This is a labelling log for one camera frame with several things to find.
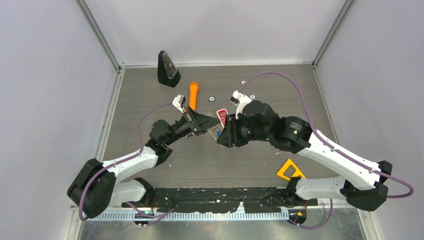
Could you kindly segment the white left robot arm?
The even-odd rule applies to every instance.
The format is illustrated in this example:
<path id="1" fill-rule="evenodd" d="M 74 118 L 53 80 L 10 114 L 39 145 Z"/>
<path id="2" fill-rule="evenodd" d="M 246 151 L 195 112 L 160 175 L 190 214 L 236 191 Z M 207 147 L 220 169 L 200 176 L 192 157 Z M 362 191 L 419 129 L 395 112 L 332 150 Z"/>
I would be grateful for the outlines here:
<path id="1" fill-rule="evenodd" d="M 125 180 L 136 173 L 164 163 L 171 153 L 170 145 L 189 134 L 200 136 L 220 124 L 217 117 L 198 113 L 187 107 L 173 124 L 156 120 L 148 141 L 141 141 L 140 149 L 127 155 L 100 162 L 86 161 L 66 194 L 78 206 L 82 221 L 100 215 L 110 205 L 136 202 L 148 207 L 153 202 L 153 187 L 144 179 Z"/>

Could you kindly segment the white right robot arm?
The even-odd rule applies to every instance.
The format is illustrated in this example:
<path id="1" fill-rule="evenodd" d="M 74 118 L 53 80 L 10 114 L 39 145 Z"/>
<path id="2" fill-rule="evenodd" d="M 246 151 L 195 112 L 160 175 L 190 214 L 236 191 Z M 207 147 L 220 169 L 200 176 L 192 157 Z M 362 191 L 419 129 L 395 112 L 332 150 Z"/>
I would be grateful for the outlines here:
<path id="1" fill-rule="evenodd" d="M 313 132 L 309 123 L 299 117 L 279 117 L 267 103 L 255 100 L 226 118 L 217 144 L 232 148 L 250 141 L 268 142 L 274 148 L 314 160 L 338 174 L 337 177 L 308 179 L 291 177 L 284 190 L 287 202 L 301 205 L 313 199 L 345 200 L 364 211 L 375 211 L 388 198 L 386 177 L 340 155 L 340 146 Z"/>

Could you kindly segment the red white remote control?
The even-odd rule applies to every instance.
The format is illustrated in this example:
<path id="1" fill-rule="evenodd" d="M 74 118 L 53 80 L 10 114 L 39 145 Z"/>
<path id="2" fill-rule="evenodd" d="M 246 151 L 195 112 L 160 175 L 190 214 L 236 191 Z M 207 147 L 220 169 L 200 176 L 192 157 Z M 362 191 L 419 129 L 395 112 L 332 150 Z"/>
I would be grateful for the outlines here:
<path id="1" fill-rule="evenodd" d="M 220 120 L 220 124 L 222 125 L 222 127 L 225 126 L 226 124 L 226 117 L 228 115 L 228 110 L 226 108 L 222 108 L 216 111 L 216 115 Z"/>

